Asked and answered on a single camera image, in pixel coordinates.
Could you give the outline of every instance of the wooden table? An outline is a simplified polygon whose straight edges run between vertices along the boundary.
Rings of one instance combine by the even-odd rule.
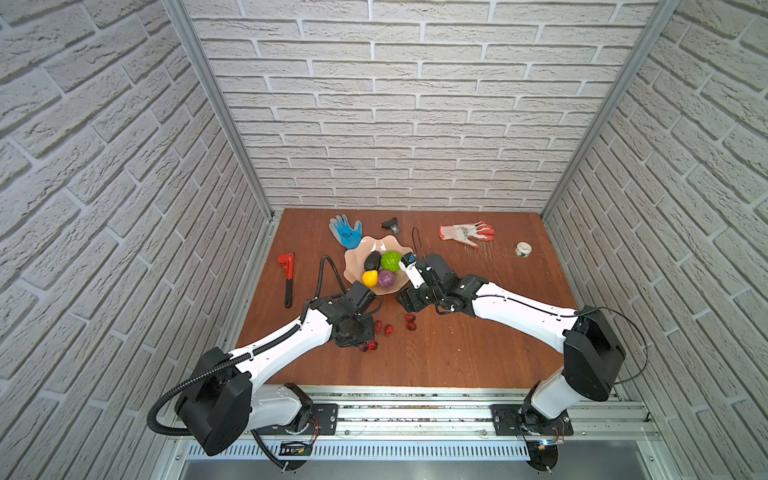
[[[333,258],[344,271],[346,249],[328,230],[331,217],[346,213],[361,220],[363,235],[383,238],[383,221],[397,217],[399,242],[411,246],[411,228],[421,232],[426,253],[442,255],[459,276],[472,273],[534,300],[575,308],[574,297],[537,214],[427,212],[385,210],[285,210],[269,258],[251,303],[238,346],[264,337],[295,319],[304,300],[314,294],[319,259]],[[496,230],[495,240],[475,249],[454,240],[440,240],[440,225],[485,220]],[[528,258],[515,255],[518,242],[528,242]],[[293,307],[283,306],[285,272],[277,263],[281,253],[294,252]],[[338,293],[333,272],[326,267],[322,295]],[[379,348],[361,353],[332,342],[309,351],[273,376],[269,383],[299,385],[370,385],[429,387],[530,388],[562,366],[562,355],[517,330],[463,313],[439,316],[433,308],[417,314],[418,329],[409,332],[396,320],[402,307],[395,294],[383,298],[375,315],[395,332],[377,334]]]

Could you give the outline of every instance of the white tape roll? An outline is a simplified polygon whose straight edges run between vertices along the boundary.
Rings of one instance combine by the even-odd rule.
[[[517,254],[518,257],[527,257],[531,254],[531,250],[533,250],[533,248],[526,242],[520,242],[518,243],[517,248],[515,248],[515,254]]]

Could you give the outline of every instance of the pink bowl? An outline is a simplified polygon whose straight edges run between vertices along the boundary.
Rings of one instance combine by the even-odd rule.
[[[344,261],[346,262],[344,278],[352,283],[356,280],[362,283],[362,275],[365,273],[362,265],[366,262],[366,257],[374,250],[382,255],[390,250],[394,250],[399,253],[400,256],[413,251],[411,247],[400,245],[397,239],[392,235],[387,235],[381,240],[377,240],[373,237],[363,237],[357,248],[347,250],[346,253],[344,253]],[[408,276],[404,271],[398,270],[395,273],[395,283],[390,288],[376,285],[372,287],[371,290],[376,295],[387,295],[389,293],[397,292],[406,283],[408,283]]]

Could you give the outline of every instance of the orange glove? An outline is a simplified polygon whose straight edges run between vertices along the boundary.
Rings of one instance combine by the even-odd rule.
[[[479,245],[469,239],[474,237],[485,242],[493,241],[493,234],[496,233],[493,227],[485,221],[480,220],[474,225],[451,225],[450,227],[440,227],[440,238],[443,240],[456,240],[466,243],[470,247],[480,248]]]

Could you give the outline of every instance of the black mounting plate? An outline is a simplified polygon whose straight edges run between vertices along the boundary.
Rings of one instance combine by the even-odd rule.
[[[563,410],[559,417],[551,420],[546,430],[541,435],[533,435],[521,429],[518,420],[518,410],[522,407],[520,403],[507,403],[491,405],[491,417],[493,417],[493,428],[496,430],[496,436],[511,437],[523,435],[529,438],[559,436],[569,437],[574,434],[574,428],[571,420],[568,418],[568,411]]]
[[[315,417],[320,425],[320,435],[335,435],[339,405],[336,403],[313,403],[310,418]],[[312,423],[300,435],[312,435]],[[282,425],[272,425],[257,429],[259,435],[292,435]]]

